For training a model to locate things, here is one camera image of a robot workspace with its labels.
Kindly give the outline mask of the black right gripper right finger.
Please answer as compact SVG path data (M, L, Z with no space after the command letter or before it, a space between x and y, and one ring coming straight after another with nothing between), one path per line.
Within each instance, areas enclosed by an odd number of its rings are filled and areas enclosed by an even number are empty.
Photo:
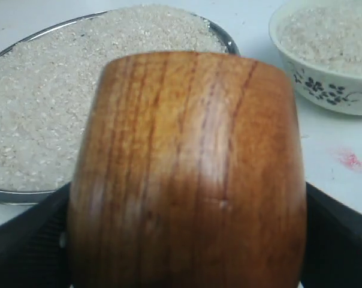
M362 215L311 184L307 191L304 287L362 288Z

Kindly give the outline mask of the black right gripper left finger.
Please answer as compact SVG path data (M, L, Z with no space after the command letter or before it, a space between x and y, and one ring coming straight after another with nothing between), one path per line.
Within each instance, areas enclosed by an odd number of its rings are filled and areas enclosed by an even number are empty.
M0 287L70 287L66 184L0 225Z

